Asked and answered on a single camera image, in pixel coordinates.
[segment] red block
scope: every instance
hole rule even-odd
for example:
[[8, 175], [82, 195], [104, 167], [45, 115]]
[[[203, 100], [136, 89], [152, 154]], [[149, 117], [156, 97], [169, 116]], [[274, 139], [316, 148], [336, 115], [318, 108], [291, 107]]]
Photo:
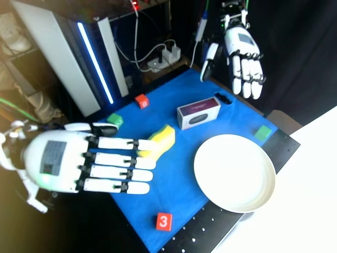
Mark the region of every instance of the red block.
[[141, 109], [148, 107], [148, 105], [150, 104], [148, 102], [148, 98], [144, 94], [140, 94], [139, 96], [135, 97], [135, 100], [137, 101]]
[[159, 212], [157, 216], [157, 230], [171, 231], [172, 214]]

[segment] robotic hand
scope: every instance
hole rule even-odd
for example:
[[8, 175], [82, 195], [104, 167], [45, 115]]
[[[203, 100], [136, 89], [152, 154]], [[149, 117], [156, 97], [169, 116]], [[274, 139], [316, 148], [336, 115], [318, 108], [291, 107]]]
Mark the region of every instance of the robotic hand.
[[[247, 11], [244, 2], [222, 1], [222, 10], [225, 13], [221, 17], [221, 22], [223, 22], [227, 65], [233, 79], [233, 93], [239, 94], [242, 91], [244, 98], [252, 96], [253, 99], [258, 99], [265, 81], [260, 63], [262, 55], [255, 40], [247, 31], [250, 25], [246, 22]], [[202, 68], [201, 81], [212, 75], [215, 61], [221, 53], [222, 46], [219, 43], [212, 43]]]
[[27, 203], [40, 212], [47, 212], [48, 207], [36, 199], [39, 188], [67, 193], [149, 192], [146, 182], [153, 178], [150, 170], [155, 168], [155, 161], [92, 150], [154, 150], [156, 142], [106, 137], [117, 133], [118, 127], [113, 124], [73, 123], [65, 125], [64, 130], [46, 131], [35, 137], [21, 151], [25, 169], [18, 169], [4, 152], [6, 137], [8, 141], [26, 140], [26, 134], [36, 130], [37, 126], [15, 121], [11, 130], [0, 133], [0, 165], [17, 171], [28, 191]]

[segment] yellow block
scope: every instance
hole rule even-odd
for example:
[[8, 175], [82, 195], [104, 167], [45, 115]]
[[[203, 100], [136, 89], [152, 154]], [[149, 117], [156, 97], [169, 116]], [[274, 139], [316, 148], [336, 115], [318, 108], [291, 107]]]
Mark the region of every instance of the yellow block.
[[175, 130], [170, 125], [165, 125], [158, 132], [155, 132], [149, 137], [149, 140], [158, 143], [157, 150], [153, 151], [138, 151], [137, 154], [140, 157], [150, 158], [157, 161], [159, 157], [169, 150], [175, 143]]

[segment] green cube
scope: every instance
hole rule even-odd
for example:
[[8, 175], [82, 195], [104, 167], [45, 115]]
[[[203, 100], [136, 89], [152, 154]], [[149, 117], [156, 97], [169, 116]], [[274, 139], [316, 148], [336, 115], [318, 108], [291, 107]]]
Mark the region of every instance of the green cube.
[[116, 113], [113, 113], [107, 118], [107, 122], [114, 124], [120, 128], [124, 123], [123, 118]]
[[264, 141], [271, 134], [272, 130], [267, 128], [265, 125], [260, 127], [258, 132], [254, 135], [259, 141]]

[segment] blue tablecloth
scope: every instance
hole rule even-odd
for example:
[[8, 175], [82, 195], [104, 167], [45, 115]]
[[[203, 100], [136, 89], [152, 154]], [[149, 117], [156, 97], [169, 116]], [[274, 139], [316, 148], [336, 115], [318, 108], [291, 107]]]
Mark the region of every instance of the blue tablecloth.
[[[176, 108], [210, 98], [216, 92], [225, 94], [233, 103], [221, 103], [217, 120], [180, 130]], [[169, 124], [176, 131], [176, 143], [158, 160], [148, 194], [111, 196], [148, 250], [157, 252], [208, 202], [193, 172], [193, 160], [198, 147], [210, 137], [226, 133], [241, 135], [261, 146], [263, 142], [254, 137], [256, 131], [266, 125], [273, 134], [277, 127], [213, 82], [201, 83], [199, 73], [194, 70], [186, 71], [147, 94], [147, 97], [150, 101], [148, 108], [141, 110], [136, 103], [131, 103], [116, 112], [124, 120], [117, 136], [147, 139]], [[156, 230], [158, 212], [173, 215], [171, 232]]]

